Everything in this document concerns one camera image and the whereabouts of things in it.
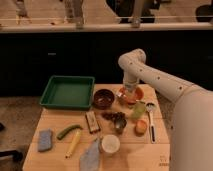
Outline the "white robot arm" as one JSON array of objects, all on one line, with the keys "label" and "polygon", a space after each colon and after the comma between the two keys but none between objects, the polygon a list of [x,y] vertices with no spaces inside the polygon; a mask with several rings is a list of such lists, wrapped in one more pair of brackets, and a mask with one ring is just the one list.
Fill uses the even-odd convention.
[{"label": "white robot arm", "polygon": [[174,104],[169,171],[213,171],[213,91],[152,68],[145,61],[142,49],[118,58],[128,91],[142,80]]}]

